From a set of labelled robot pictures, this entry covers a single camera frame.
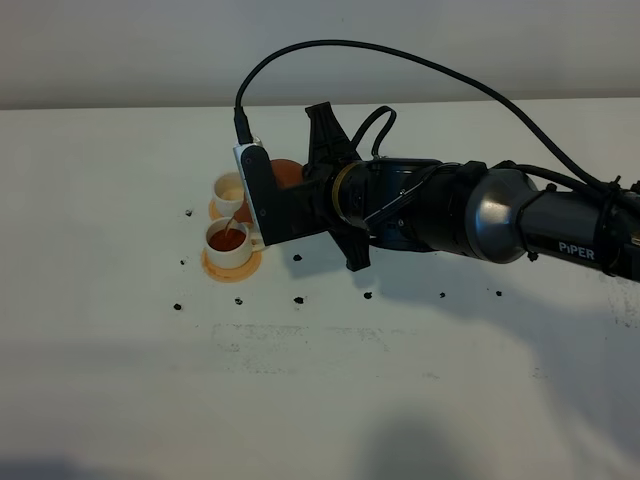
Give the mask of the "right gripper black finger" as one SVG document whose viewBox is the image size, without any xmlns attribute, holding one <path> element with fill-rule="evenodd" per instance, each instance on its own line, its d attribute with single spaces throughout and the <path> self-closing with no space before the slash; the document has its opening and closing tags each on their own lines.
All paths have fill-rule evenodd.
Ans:
<svg viewBox="0 0 640 480">
<path fill-rule="evenodd" d="M 310 120 L 308 161 L 303 167 L 305 181 L 326 180 L 360 160 L 329 102 L 307 107 L 305 113 Z"/>
<path fill-rule="evenodd" d="M 346 268 L 357 272 L 371 265 L 369 252 L 369 231 L 366 227 L 337 225 L 328 228 L 328 232 L 345 257 Z"/>
</svg>

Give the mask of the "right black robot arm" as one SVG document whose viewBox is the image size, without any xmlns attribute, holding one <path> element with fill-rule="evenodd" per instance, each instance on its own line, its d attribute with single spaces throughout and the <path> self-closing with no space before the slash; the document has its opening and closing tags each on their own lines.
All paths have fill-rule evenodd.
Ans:
<svg viewBox="0 0 640 480">
<path fill-rule="evenodd" d="M 511 161 L 494 167 L 431 159 L 363 160 L 329 103 L 311 106 L 313 216 L 351 271 L 371 247 L 448 252 L 496 264 L 546 255 L 627 280 L 639 277 L 636 195 L 597 190 L 553 171 Z"/>
</svg>

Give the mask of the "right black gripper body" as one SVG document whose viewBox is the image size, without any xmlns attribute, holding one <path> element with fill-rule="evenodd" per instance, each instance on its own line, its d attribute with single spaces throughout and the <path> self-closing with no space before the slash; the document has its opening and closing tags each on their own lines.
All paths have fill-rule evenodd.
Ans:
<svg viewBox="0 0 640 480">
<path fill-rule="evenodd" d="M 375 162 L 362 159 L 315 159 L 302 167 L 294 187 L 294 234 L 297 238 L 331 232 L 369 238 L 368 216 L 375 206 Z"/>
</svg>

